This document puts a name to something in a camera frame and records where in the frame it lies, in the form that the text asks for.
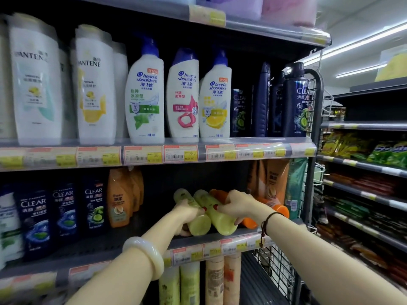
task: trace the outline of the pale green cylindrical bottle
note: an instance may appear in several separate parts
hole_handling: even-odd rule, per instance
[[[158,280],[160,305],[180,305],[180,267],[165,268]]]
[[[181,265],[181,305],[199,304],[200,262]]]
[[[180,188],[174,193],[174,200],[176,203],[179,203],[184,199],[188,199],[188,204],[192,207],[201,207],[186,189]],[[210,226],[211,220],[206,213],[204,215],[196,217],[196,219],[188,223],[189,231],[193,236],[202,236],[204,234],[207,234]]]
[[[214,208],[214,205],[220,205],[221,203],[212,197],[207,191],[203,189],[197,190],[194,194],[194,198],[201,207],[206,208],[206,214],[221,235],[230,236],[236,231],[237,226],[234,224],[236,218],[218,212]]]

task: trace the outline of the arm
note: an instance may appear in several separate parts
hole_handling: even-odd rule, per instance
[[[202,209],[184,202],[161,218],[142,237],[162,255],[184,223],[190,222]],[[87,282],[67,305],[134,305],[140,304],[153,277],[154,265],[138,248],[129,248],[115,258],[102,272]]]
[[[236,190],[226,202],[218,211],[250,217],[259,226],[275,212]],[[384,278],[284,216],[273,215],[266,230],[322,305],[407,304],[407,297]]]

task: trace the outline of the brown string bracelet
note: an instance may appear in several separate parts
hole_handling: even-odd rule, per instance
[[[260,245],[260,248],[263,247],[263,238],[264,238],[265,236],[269,236],[269,235],[267,234],[267,231],[266,231],[267,223],[268,223],[270,217],[272,217],[274,214],[280,214],[280,215],[283,215],[283,216],[284,216],[284,214],[282,214],[282,213],[280,213],[280,212],[274,212],[274,213],[271,213],[269,216],[267,216],[266,220],[261,223],[261,239],[260,239],[260,244],[259,244],[259,245]]]

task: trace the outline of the white ceiling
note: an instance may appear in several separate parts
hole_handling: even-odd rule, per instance
[[[407,0],[318,0],[316,27],[329,32],[336,49],[395,25],[407,22]],[[336,78],[345,73],[379,64],[383,50],[407,44],[407,30],[322,60],[325,85],[343,90],[373,82],[377,70]]]

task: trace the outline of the white bangle bracelet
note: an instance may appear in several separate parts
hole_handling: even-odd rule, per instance
[[[126,251],[130,247],[136,247],[144,252],[154,264],[153,281],[161,277],[164,273],[164,260],[160,253],[154,248],[154,246],[141,237],[129,237],[123,244],[123,251]]]

